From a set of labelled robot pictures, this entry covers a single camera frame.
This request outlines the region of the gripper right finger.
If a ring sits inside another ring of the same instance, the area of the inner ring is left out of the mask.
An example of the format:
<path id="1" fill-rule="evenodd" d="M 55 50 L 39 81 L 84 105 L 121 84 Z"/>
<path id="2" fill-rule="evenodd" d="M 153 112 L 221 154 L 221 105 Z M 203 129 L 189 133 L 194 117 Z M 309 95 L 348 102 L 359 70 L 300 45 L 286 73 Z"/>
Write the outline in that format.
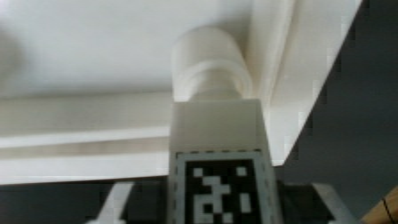
<path id="1" fill-rule="evenodd" d="M 313 187 L 325 203 L 329 212 L 332 214 L 332 220 L 327 224 L 363 224 L 359 219 L 352 215 L 334 187 L 329 184 L 322 183 L 315 183 Z"/>

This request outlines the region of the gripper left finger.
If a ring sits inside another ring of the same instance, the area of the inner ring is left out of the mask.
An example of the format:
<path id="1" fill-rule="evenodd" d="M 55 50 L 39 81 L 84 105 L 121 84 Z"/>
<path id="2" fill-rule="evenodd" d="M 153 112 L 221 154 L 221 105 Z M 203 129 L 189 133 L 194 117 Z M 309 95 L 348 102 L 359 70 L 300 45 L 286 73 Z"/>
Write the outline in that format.
<path id="1" fill-rule="evenodd" d="M 85 224 L 126 224 L 121 216 L 133 186 L 133 182 L 114 184 L 98 216 Z"/>

